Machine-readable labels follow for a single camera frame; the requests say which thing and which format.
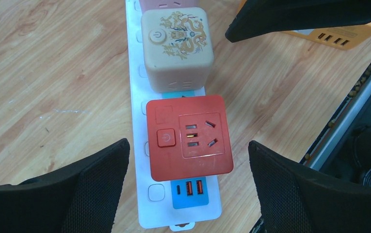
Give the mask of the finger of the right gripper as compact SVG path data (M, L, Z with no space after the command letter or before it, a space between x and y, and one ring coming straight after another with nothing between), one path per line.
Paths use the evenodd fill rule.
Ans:
M248 0L225 33L235 43L272 32L362 25L371 0Z

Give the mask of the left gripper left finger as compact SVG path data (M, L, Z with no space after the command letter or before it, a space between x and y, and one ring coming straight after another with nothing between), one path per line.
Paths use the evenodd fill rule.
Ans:
M109 233L130 145L112 145L17 185L0 185L0 233Z

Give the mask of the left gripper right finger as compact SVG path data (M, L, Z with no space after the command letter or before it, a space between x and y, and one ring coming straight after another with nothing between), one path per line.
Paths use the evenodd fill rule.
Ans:
M371 187L290 160L257 141L248 146L268 233L371 233Z

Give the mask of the white long power strip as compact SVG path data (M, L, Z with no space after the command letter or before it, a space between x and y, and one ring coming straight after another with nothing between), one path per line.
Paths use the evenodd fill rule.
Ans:
M221 215L219 183L217 176L202 178L203 192L209 198L208 204L175 209L172 202L172 183L157 182L151 178L146 104L150 100L163 99L166 95L153 91L148 80L144 64L141 16L140 2L126 1L132 148L135 157L139 224L145 229L169 227L174 232L190 230L197 222L214 220Z

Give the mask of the red cube plug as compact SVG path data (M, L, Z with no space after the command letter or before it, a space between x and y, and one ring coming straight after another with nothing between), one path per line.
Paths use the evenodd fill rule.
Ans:
M146 104L146 124L153 180L233 170L226 107L220 95L151 100Z

